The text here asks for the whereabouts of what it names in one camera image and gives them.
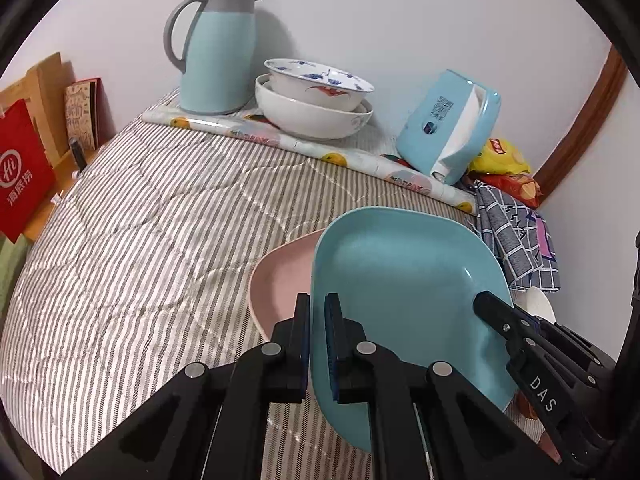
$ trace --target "hi logo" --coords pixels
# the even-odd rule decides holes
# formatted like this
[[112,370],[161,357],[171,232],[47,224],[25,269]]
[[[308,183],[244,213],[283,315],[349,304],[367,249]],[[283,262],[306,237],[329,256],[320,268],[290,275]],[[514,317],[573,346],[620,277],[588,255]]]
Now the hi logo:
[[13,187],[22,171],[20,153],[7,150],[0,156],[0,187]]
[[[536,377],[535,379],[533,379],[533,382],[530,384],[530,386],[533,392],[541,388],[542,381],[540,380],[540,377]],[[536,396],[540,399],[540,403],[545,407],[545,410],[547,410],[548,412],[551,412],[551,410],[554,408],[557,402],[555,399],[549,399],[549,402],[544,404],[546,394],[548,394],[548,392],[549,392],[548,388],[543,388],[540,390],[539,393],[536,394]]]

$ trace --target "wooden desk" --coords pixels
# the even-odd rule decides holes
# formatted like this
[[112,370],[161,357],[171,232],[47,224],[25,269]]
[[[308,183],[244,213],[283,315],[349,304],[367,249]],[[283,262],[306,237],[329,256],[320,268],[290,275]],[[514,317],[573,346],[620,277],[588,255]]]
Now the wooden desk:
[[[97,152],[85,152],[84,158],[86,158],[87,163],[94,160],[96,153]],[[49,219],[49,215],[51,215],[53,208],[55,208],[51,203],[52,197],[56,193],[62,196],[63,193],[73,185],[75,181],[72,179],[71,175],[77,169],[78,167],[76,166],[76,162],[71,154],[71,150],[66,152],[60,159],[59,163],[57,163],[53,168],[53,172],[56,174],[56,183],[47,193],[47,196],[42,200],[35,213],[31,216],[31,220],[29,220],[27,227],[25,227],[22,232],[32,242],[38,239],[44,225]]]

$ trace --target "red paper bag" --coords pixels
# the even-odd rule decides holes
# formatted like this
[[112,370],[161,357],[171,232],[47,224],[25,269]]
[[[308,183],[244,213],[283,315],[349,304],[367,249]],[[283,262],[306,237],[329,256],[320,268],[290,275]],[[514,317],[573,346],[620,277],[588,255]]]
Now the red paper bag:
[[55,181],[24,99],[0,114],[0,231],[15,243]]

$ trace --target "silver bolt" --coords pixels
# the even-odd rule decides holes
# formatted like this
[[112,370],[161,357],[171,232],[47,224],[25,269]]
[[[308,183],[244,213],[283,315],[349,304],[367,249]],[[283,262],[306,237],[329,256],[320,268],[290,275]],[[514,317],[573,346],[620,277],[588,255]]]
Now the silver bolt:
[[184,368],[184,373],[187,377],[195,379],[200,377],[204,373],[205,367],[202,363],[190,363]]
[[451,365],[444,361],[438,361],[437,363],[433,364],[433,373],[439,375],[440,377],[450,376],[452,371],[453,368],[451,368]]
[[356,345],[356,350],[364,355],[373,354],[373,352],[375,352],[377,349],[378,347],[370,341],[360,341]]
[[282,350],[282,346],[278,343],[274,343],[273,341],[262,345],[262,353],[265,355],[278,355],[280,350]]

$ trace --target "floral patterned bowl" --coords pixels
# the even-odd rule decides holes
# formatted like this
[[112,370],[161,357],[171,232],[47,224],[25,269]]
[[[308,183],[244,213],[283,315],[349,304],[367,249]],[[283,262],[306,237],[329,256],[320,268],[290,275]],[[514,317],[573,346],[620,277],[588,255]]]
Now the floral patterned bowl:
[[373,110],[363,100],[353,112],[332,110],[285,97],[271,89],[273,75],[255,80],[255,100],[264,116],[288,134],[304,139],[342,139],[362,129]]
[[319,63],[268,59],[264,65],[271,72],[275,92],[324,108],[351,112],[374,90],[364,79]]

